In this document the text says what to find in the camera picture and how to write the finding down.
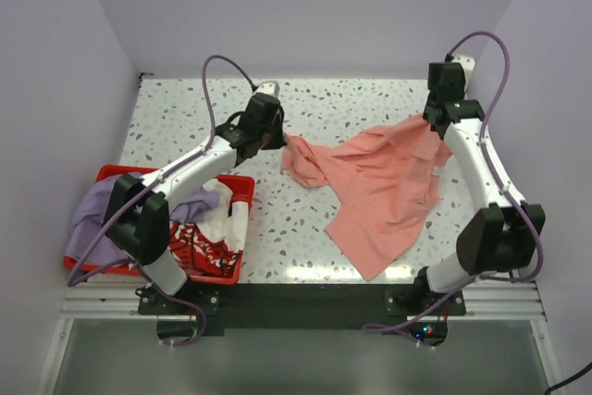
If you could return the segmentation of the pink t shirt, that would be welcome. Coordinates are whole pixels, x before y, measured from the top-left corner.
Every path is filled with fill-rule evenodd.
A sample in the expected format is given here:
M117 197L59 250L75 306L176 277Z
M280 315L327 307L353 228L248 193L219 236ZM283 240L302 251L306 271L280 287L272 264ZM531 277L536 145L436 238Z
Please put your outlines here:
M335 148L289 136L281 167L303 187L328 186L340 210L326 232L366 281L418 240L439 201L451 152L421 115L364 130Z

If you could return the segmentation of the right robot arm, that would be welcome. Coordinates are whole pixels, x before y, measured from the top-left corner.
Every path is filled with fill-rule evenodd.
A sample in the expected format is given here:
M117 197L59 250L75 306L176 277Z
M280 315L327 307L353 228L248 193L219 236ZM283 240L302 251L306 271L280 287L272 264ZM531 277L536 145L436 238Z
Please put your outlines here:
M475 213L458 235L455 252L421 269L413 281L406 299L425 315L470 279L528 266L546 220L542 206L529 204L506 173L483 107L466 96L474 68L471 57L457 55L428 68L423 118L456 159Z

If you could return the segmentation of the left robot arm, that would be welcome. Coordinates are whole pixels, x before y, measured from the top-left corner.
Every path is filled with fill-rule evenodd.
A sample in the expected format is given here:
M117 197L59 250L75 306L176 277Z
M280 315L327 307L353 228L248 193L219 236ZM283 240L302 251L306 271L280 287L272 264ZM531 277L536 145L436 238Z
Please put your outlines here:
M105 235L160 289L158 301L171 314L190 307L191 285L168 249L170 211L209 179L261 150L285 145L279 85L267 81L257 86L236 119L236 124L228 119L217 126L211 140L166 167L140 178L121 176L111 192Z

